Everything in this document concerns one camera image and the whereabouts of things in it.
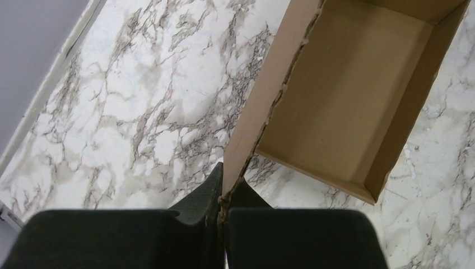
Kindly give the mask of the brown cardboard box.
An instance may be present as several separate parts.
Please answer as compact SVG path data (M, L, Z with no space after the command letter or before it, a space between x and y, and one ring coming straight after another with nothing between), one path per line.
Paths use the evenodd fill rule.
M375 204L468 1L291 1L224 153L254 154Z

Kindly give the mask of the aluminium table frame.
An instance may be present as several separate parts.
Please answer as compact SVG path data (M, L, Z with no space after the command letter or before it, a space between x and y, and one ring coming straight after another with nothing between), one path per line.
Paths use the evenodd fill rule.
M104 5L104 1L1 2L1 170Z

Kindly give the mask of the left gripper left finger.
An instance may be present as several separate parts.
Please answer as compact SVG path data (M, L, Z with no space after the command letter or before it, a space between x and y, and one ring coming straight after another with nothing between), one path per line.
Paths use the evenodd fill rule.
M21 230L3 268L224 268L217 225L223 164L167 209L48 210Z

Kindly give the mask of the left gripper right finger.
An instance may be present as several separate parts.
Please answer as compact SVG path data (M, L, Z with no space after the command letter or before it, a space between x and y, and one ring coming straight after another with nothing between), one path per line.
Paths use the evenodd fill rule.
M230 268L387 268L376 231L360 211L275 209L246 181L226 193Z

